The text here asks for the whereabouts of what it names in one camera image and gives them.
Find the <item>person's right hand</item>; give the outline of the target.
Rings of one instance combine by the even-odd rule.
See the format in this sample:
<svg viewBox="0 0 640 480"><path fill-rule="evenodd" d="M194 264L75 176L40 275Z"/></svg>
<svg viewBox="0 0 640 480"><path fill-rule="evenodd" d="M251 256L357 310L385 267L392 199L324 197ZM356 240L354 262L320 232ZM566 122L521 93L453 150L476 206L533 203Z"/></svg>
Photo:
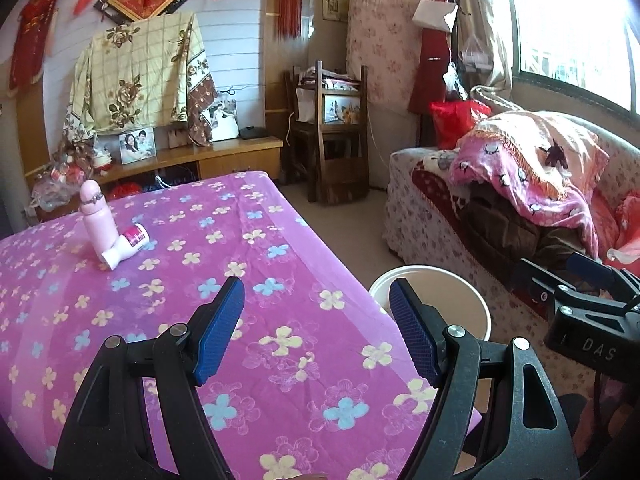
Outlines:
<svg viewBox="0 0 640 480"><path fill-rule="evenodd" d="M639 386L596 374L573 443L578 458L600 455L623 430L639 403Z"/></svg>

